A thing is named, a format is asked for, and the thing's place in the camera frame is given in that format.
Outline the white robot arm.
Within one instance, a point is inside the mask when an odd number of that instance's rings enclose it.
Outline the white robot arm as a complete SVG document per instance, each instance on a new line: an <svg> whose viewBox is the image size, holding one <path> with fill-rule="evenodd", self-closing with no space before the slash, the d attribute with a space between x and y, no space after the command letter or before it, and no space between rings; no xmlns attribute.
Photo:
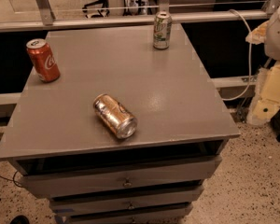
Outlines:
<svg viewBox="0 0 280 224"><path fill-rule="evenodd" d="M275 60L271 68L260 68L246 117L248 124L259 126L269 122L280 109L280 7L268 21L250 32L245 41L263 43L265 55Z"/></svg>

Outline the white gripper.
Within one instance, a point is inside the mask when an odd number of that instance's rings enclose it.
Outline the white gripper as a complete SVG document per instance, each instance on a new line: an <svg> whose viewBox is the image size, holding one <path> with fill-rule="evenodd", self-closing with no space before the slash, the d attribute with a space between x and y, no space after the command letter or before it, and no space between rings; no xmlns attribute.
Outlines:
<svg viewBox="0 0 280 224"><path fill-rule="evenodd" d="M249 32L245 41L258 45L265 41L268 22L265 21ZM252 98L246 122L260 126L269 122L280 109L280 61L270 69L260 68L255 95Z"/></svg>

